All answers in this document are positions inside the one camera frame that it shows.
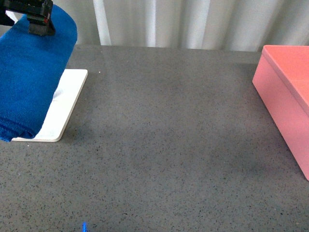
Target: table surface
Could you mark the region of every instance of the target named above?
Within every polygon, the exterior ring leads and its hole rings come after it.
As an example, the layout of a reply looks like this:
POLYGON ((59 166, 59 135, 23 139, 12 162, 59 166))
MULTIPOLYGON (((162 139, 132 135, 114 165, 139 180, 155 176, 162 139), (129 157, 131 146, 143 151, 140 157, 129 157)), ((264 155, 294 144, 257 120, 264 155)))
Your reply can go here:
POLYGON ((1 231, 304 231, 309 183, 256 92, 261 54, 78 45, 62 139, 0 143, 1 231))

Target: white cutting board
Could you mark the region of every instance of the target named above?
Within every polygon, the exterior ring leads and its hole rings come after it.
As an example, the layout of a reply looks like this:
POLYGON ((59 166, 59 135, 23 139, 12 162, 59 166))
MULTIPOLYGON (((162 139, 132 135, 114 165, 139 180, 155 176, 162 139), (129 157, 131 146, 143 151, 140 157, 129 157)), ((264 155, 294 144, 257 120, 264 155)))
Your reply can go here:
POLYGON ((14 138, 12 141, 57 142, 61 139, 79 94, 83 88, 88 71, 66 69, 54 93, 40 132, 33 139, 14 138))

